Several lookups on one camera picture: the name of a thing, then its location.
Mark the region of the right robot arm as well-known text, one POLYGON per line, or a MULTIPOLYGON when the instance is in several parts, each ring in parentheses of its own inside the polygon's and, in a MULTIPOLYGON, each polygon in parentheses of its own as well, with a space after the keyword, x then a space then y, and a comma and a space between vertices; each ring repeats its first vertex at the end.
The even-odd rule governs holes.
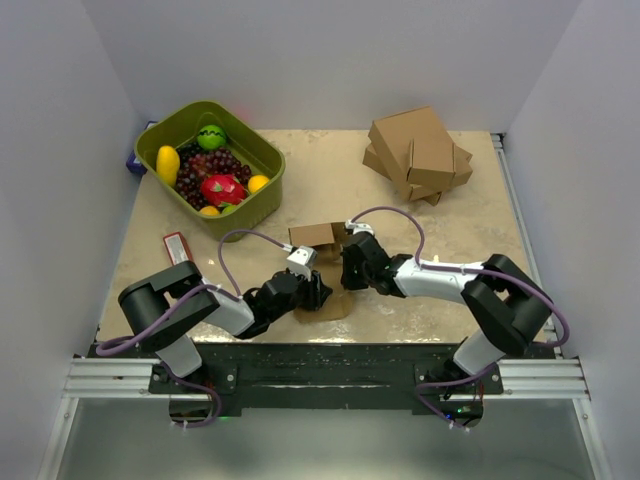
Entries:
POLYGON ((372 288, 380 295, 429 297, 469 309, 478 330, 425 375, 459 393, 469 392, 503 357, 526 353, 552 313, 549 297, 500 254, 469 266, 390 256, 373 233, 354 229, 342 245, 342 261, 341 283, 349 291, 372 288))

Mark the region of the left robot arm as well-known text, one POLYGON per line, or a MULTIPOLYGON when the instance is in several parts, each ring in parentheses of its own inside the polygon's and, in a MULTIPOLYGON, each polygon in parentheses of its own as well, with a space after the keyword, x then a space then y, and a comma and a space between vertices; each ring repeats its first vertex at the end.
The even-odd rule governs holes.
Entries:
POLYGON ((126 287, 118 303, 136 336, 149 332, 138 341, 141 349, 156 354, 183 391, 196 392, 207 380, 207 368, 188 336, 198 323, 251 339, 297 308, 319 310, 332 293, 318 271, 306 277, 286 269, 233 297, 205 284, 196 265, 185 261, 126 287))

